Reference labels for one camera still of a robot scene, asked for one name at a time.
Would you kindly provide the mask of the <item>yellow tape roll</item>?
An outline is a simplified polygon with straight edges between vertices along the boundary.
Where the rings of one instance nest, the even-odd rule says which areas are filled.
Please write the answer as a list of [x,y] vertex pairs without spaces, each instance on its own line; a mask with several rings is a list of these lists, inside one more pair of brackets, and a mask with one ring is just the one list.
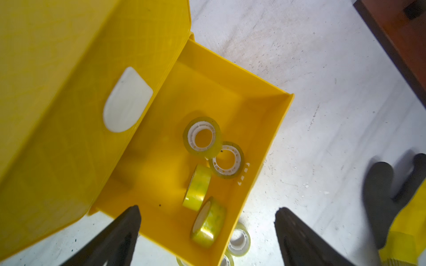
[[243,171],[245,157],[237,144],[224,141],[219,154],[209,160],[213,174],[224,179],[237,177]]
[[246,227],[238,222],[228,244],[228,251],[235,257],[245,256],[251,247],[251,237]]
[[212,172],[209,167],[200,164],[196,166],[183,199],[183,207],[193,211],[198,211],[201,208],[211,177]]
[[223,256],[220,266],[234,266],[234,260],[232,255],[225,254]]
[[210,248],[223,229],[226,215],[226,207],[210,197],[194,221],[190,239],[203,248]]
[[202,116],[187,124],[183,132],[183,142],[190,154],[211,159],[219,154],[223,135],[214,119]]
[[185,261],[181,260],[180,258],[176,259],[179,266],[189,266]]

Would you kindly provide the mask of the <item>brown wooden stepped shelf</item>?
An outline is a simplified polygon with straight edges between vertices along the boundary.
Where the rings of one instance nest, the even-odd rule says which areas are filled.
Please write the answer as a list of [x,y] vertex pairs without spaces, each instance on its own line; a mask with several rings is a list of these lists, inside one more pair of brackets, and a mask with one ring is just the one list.
[[426,104],[426,2],[354,1],[393,64]]

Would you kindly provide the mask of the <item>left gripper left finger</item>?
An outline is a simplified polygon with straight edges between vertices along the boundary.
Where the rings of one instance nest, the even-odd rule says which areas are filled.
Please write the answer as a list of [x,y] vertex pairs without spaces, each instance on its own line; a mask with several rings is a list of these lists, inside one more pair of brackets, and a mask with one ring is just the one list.
[[129,266],[141,225],[138,206],[127,208],[64,266]]

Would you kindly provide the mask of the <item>yellow black rubber glove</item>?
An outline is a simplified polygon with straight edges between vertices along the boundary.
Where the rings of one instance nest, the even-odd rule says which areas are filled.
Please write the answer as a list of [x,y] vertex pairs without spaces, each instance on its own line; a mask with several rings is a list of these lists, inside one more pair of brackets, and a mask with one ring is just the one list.
[[426,250],[426,156],[413,158],[413,169],[394,197],[389,195],[393,167],[376,162],[363,185],[363,203],[384,266],[417,266]]

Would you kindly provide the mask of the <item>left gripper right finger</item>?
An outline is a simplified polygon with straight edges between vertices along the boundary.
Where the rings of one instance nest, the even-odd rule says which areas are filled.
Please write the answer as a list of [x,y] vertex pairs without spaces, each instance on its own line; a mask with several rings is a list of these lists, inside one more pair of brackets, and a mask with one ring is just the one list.
[[286,266],[352,265],[286,207],[276,212],[275,230]]

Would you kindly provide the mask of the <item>yellow drawer cabinet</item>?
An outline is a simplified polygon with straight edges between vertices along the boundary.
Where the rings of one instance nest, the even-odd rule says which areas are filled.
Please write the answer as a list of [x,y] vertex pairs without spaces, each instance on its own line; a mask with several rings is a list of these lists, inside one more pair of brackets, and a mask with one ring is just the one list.
[[[1,259],[138,205],[143,236],[218,266],[294,97],[196,43],[188,1],[2,1]],[[198,116],[245,155],[211,182],[227,215],[210,248],[181,204]]]

